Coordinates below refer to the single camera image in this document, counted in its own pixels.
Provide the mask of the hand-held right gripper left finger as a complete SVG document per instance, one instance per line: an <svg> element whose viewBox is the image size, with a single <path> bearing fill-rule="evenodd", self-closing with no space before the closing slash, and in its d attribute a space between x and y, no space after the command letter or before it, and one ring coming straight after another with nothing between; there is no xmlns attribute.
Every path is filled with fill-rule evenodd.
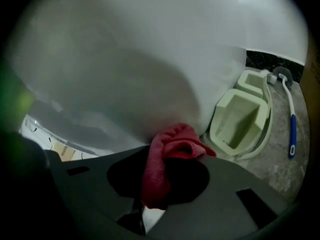
<svg viewBox="0 0 320 240"><path fill-rule="evenodd" d="M78 225L141 226L142 175L148 146L74 161L51 153L51 173Z"/></svg>

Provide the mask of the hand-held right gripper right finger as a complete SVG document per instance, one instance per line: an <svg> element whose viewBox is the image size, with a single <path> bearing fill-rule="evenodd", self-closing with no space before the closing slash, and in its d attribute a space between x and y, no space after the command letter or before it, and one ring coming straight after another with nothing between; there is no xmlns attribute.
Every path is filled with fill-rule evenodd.
<svg viewBox="0 0 320 240"><path fill-rule="evenodd" d="M147 233L151 240L256 240L264 235L238 192L249 190L262 207L252 211L270 224L289 206L283 196L243 167L214 157L200 162L209 172L206 189L192 202L170 205Z"/></svg>

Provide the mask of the pink microfibre cloth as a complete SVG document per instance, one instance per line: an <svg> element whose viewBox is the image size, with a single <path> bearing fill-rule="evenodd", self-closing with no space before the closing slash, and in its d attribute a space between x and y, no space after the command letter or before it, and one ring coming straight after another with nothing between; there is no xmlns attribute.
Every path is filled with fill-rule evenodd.
<svg viewBox="0 0 320 240"><path fill-rule="evenodd" d="M205 146L193 127L175 124L159 132L152 140L141 181L140 200L149 209L166 210L169 205L171 183L165 160L193 160L202 155L215 157Z"/></svg>

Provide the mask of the white flat-lid smart toilet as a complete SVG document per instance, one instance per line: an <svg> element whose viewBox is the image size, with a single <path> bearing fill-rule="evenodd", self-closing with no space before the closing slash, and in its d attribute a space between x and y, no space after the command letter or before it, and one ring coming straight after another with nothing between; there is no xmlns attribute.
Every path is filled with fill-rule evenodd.
<svg viewBox="0 0 320 240"><path fill-rule="evenodd" d="M245 68L238 0L32 0L4 46L26 123L104 156L184 123L202 135Z"/></svg>

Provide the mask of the small cardboard box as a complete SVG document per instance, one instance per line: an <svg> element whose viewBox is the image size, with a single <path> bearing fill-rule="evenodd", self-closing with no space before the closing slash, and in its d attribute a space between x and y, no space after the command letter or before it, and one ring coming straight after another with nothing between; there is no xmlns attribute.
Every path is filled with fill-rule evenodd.
<svg viewBox="0 0 320 240"><path fill-rule="evenodd" d="M69 162L72 160L76 150L72 147L67 146L64 143L61 143L59 141L53 142L53 151L58 153L60 159L62 162Z"/></svg>

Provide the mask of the large green brush holder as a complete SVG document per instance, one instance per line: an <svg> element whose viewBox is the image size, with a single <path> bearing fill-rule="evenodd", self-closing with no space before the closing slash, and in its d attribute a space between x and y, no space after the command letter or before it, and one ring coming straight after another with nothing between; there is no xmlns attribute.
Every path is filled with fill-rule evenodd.
<svg viewBox="0 0 320 240"><path fill-rule="evenodd" d="M273 100L268 88L262 98L239 89L228 90L215 106L208 139L236 160L259 155L270 137Z"/></svg>

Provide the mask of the small green brush holder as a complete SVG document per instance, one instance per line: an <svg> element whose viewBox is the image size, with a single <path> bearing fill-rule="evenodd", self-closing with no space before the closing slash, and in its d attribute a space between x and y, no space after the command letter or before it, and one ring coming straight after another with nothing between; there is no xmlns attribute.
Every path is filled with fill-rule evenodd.
<svg viewBox="0 0 320 240"><path fill-rule="evenodd" d="M253 70L244 70L236 82L236 89L266 100L266 75Z"/></svg>

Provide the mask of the large cardboard box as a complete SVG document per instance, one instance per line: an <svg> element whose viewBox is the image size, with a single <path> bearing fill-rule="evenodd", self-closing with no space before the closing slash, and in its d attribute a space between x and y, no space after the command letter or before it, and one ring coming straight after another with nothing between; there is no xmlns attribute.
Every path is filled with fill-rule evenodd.
<svg viewBox="0 0 320 240"><path fill-rule="evenodd" d="M315 41L308 41L305 66L300 80L300 87L309 115L320 113L320 50Z"/></svg>

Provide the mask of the blue-handled black toilet brush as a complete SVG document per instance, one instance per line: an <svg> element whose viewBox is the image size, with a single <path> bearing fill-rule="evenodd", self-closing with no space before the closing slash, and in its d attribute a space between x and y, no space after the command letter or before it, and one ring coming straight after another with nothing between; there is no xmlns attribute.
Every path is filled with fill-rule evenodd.
<svg viewBox="0 0 320 240"><path fill-rule="evenodd" d="M273 74L281 80L282 87L287 95L290 111L290 139L289 139L289 150L288 158L293 159L297 149L297 118L291 94L291 87L293 85L293 76L289 69L283 66L277 66L273 70Z"/></svg>

